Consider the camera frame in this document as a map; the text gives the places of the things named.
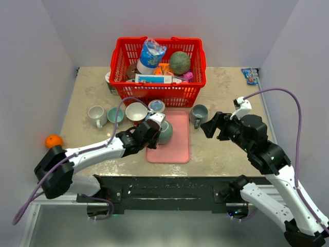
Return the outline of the grey blue mug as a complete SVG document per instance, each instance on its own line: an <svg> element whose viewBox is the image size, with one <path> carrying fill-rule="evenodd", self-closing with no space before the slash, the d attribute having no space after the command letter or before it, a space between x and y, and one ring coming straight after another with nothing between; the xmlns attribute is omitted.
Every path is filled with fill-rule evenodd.
<svg viewBox="0 0 329 247"><path fill-rule="evenodd" d="M201 124L207 122L208 109L202 104L195 105L189 113L189 120L193 123L194 129L198 129Z"/></svg>

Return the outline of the teal green mug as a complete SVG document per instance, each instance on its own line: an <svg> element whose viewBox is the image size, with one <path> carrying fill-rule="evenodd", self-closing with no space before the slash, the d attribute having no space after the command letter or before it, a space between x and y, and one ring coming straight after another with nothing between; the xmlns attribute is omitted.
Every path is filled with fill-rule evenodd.
<svg viewBox="0 0 329 247"><path fill-rule="evenodd" d="M161 125L161 133L158 138L159 145L168 144L173 135L173 127L170 122L165 120Z"/></svg>

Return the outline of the dark red mug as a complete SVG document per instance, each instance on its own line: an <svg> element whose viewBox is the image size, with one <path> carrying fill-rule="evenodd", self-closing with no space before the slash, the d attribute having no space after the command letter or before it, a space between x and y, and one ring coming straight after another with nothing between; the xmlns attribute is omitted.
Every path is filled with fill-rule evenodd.
<svg viewBox="0 0 329 247"><path fill-rule="evenodd" d="M134 126L138 126L141 122L144 121L148 114L148 108L145 107L140 102L134 102L129 104L126 107L125 114L127 118L134 124Z"/></svg>

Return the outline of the light blue tall mug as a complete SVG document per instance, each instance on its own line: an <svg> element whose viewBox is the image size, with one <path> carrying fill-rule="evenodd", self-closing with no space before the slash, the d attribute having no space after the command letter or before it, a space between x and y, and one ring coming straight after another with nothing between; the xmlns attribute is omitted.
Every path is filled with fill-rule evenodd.
<svg viewBox="0 0 329 247"><path fill-rule="evenodd" d="M147 116L145 117L145 120L148 120L150 118L151 115L153 115L154 113L163 113L166 106L165 103L159 99L155 99L152 100L149 104L148 104L148 108L150 109L148 111Z"/></svg>

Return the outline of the small green mug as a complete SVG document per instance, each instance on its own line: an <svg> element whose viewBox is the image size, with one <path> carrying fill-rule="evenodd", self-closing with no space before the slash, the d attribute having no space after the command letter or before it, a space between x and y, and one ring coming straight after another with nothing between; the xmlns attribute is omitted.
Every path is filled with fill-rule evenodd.
<svg viewBox="0 0 329 247"><path fill-rule="evenodd" d="M124 111L118 107L111 108L107 113L107 119L118 128L124 120Z"/></svg>

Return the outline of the white speckled mug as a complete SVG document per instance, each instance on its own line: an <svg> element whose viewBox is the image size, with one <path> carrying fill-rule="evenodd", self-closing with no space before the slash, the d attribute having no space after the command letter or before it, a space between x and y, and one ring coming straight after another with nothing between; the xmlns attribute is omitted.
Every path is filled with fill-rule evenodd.
<svg viewBox="0 0 329 247"><path fill-rule="evenodd" d="M91 107L88 111L88 119L93 126L97 127L98 129L102 129L103 126L107 123L107 115L105 109L99 105Z"/></svg>

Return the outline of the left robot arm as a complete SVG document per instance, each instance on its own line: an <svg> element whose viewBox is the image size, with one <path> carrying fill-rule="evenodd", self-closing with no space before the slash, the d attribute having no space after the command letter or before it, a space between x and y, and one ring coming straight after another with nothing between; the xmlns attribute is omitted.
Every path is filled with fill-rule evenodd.
<svg viewBox="0 0 329 247"><path fill-rule="evenodd" d="M69 191L74 174L100 162L137 154L144 148L155 149L161 123L147 120L137 127L121 131L109 139L80 148L50 148L34 169L38 185L47 199Z"/></svg>

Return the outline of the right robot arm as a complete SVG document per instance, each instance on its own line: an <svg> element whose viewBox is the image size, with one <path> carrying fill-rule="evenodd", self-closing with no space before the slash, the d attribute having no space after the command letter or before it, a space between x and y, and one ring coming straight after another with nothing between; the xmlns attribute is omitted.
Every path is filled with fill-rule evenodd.
<svg viewBox="0 0 329 247"><path fill-rule="evenodd" d="M241 119L216 112L201 124L207 138L220 130L217 139L230 140L246 152L251 165L275 187L284 203L263 192L248 177L241 175L229 184L229 197L234 202L251 203L269 217L284 233L290 246L323 246L328 237L328 218L305 196L303 187L294 184L295 171L284 150L268 140L267 125L256 115Z"/></svg>

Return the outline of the pink plastic tray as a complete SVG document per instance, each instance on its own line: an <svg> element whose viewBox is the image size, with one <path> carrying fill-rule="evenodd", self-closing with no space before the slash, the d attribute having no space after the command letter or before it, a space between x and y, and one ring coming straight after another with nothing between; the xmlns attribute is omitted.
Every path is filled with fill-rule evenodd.
<svg viewBox="0 0 329 247"><path fill-rule="evenodd" d="M184 110L165 110L166 120L173 126L173 135L168 144L146 150L150 163L187 163L190 160L189 114Z"/></svg>

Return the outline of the white blue flat box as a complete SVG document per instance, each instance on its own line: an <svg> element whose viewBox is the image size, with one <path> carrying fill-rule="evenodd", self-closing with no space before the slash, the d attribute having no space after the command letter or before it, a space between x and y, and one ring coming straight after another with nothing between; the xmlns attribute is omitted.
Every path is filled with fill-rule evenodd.
<svg viewBox="0 0 329 247"><path fill-rule="evenodd" d="M172 83L172 76L170 75L141 75L136 74L136 83L155 83L155 84L170 84Z"/></svg>

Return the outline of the pink small box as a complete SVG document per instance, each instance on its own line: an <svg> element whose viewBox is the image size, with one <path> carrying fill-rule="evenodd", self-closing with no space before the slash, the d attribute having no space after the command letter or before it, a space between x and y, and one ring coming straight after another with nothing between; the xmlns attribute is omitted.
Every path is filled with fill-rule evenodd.
<svg viewBox="0 0 329 247"><path fill-rule="evenodd" d="M183 80L187 81L187 82L191 82L193 80L193 73L191 71L188 71L186 73L183 74Z"/></svg>

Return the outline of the orange package in basket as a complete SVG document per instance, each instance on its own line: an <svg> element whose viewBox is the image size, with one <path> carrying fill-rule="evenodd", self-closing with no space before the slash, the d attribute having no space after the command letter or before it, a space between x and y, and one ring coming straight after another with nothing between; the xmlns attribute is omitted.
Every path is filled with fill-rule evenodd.
<svg viewBox="0 0 329 247"><path fill-rule="evenodd" d="M154 71L155 75L173 75L169 63L159 63Z"/></svg>

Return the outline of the blue white paper towel roll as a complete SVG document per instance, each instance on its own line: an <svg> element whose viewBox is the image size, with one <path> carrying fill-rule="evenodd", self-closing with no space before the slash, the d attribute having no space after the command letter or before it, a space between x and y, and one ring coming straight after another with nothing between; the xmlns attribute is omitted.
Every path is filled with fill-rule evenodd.
<svg viewBox="0 0 329 247"><path fill-rule="evenodd" d="M152 38L147 38L137 62L137 70L143 75L153 74L167 52L167 47L160 45Z"/></svg>

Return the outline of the red plastic shopping basket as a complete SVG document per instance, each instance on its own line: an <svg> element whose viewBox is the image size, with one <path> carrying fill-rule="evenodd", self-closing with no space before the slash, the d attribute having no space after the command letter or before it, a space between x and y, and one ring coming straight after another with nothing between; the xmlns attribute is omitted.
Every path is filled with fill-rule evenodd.
<svg viewBox="0 0 329 247"><path fill-rule="evenodd" d="M111 59L111 73L109 83L119 96L135 97L148 104L159 99L167 107L190 108L194 105L199 91L206 85L206 56L202 40L199 38L172 37L155 41L167 47L167 52L161 60L168 63L170 56L176 51L186 52L191 59L190 70L193 80L187 83L152 84L129 82L126 70L132 63L138 61L142 45L146 37L121 37L116 42L116 47Z"/></svg>

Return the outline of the orange fruit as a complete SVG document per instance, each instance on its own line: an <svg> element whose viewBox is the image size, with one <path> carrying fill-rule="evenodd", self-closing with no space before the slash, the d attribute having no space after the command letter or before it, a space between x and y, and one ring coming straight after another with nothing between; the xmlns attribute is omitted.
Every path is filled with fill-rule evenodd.
<svg viewBox="0 0 329 247"><path fill-rule="evenodd" d="M50 148L52 148L54 146L58 146L58 145L60 145L60 146L63 145L63 140L62 140L62 138L59 135L53 134L53 135L50 135L50 136L46 137L46 139L45 139L45 146L48 149L50 149Z"/></svg>

